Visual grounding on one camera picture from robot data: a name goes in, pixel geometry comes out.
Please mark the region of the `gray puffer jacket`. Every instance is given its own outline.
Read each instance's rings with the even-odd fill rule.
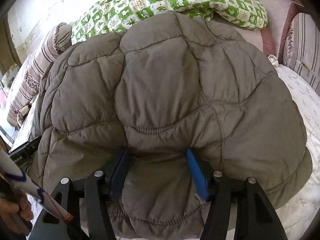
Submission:
[[[28,174],[49,192],[130,149],[122,194],[108,207],[126,238],[200,236],[209,204],[191,179],[190,147],[228,177],[255,177],[275,208],[312,171],[302,117],[262,52],[228,25],[174,12],[64,52],[41,83],[39,135]]]

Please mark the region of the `black device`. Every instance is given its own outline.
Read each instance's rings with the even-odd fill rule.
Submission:
[[[255,178],[230,179],[201,160],[192,149],[187,161],[198,194],[211,202],[200,240],[225,240],[231,200],[237,200],[234,240],[287,240],[284,228],[267,195]]]
[[[232,198],[237,199],[238,208],[234,240],[287,240],[276,211],[254,178],[230,179],[199,159],[192,149],[187,151],[187,161],[199,195],[211,202],[201,240],[225,240]],[[52,197],[74,216],[73,225],[43,210],[29,240],[115,240],[106,203],[121,193],[129,163],[128,150],[122,149],[86,179],[63,178]],[[85,198],[90,236],[77,230],[80,198]]]
[[[25,142],[17,149],[9,153],[9,157],[17,164],[18,167],[23,166],[29,162],[39,147],[41,137],[37,137],[31,142]]]
[[[29,240],[116,240],[106,203],[121,193],[129,163],[128,150],[121,149],[115,152],[113,160],[86,179],[63,178],[51,196],[74,216],[73,224],[66,224],[42,210]],[[77,230],[80,228],[80,198],[85,198],[90,237]]]

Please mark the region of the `white wall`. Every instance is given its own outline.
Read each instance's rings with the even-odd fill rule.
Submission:
[[[74,22],[98,0],[17,0],[8,13],[12,41],[21,59],[60,22]]]

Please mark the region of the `white bedsheet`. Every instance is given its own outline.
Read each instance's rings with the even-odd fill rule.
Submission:
[[[277,210],[288,240],[298,240],[307,230],[320,208],[320,97],[291,69],[279,65],[276,70],[279,77],[287,85],[303,118],[308,137],[307,147],[313,163],[313,172],[305,186]],[[35,215],[32,221],[34,224],[42,208],[31,196],[28,196],[28,199],[32,203]],[[226,240],[232,240],[234,232],[234,229],[228,231]]]

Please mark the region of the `blue gripper pad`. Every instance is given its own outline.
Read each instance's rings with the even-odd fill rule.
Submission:
[[[207,202],[209,198],[207,180],[191,149],[187,150],[187,162],[191,177],[196,184],[198,195]]]

